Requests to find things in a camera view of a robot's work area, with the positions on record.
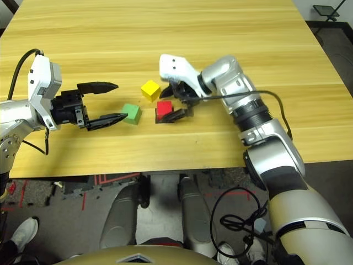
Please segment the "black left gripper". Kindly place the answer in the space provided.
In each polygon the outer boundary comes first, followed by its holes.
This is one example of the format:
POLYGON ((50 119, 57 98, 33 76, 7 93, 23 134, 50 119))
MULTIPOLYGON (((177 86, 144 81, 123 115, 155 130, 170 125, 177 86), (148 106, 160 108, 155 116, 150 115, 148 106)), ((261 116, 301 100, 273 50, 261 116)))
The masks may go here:
POLYGON ((77 89, 63 91, 51 100, 51 115, 57 125, 71 123, 79 128, 98 130, 110 127, 127 117, 127 113, 112 113, 100 116, 99 119, 88 120, 86 107, 82 101, 84 94, 102 94, 117 89, 119 86, 111 82, 78 83, 77 89))

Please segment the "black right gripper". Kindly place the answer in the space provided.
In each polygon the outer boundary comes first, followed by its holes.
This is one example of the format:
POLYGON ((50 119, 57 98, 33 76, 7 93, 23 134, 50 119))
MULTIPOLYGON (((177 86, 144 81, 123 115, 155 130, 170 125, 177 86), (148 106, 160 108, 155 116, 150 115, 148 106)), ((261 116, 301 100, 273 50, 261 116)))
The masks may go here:
POLYGON ((184 81, 170 81, 169 86, 161 91, 160 98, 174 96, 181 101, 186 108, 172 111, 161 118, 161 123, 174 123, 185 116, 194 115, 194 107, 199 104, 196 92, 184 81))

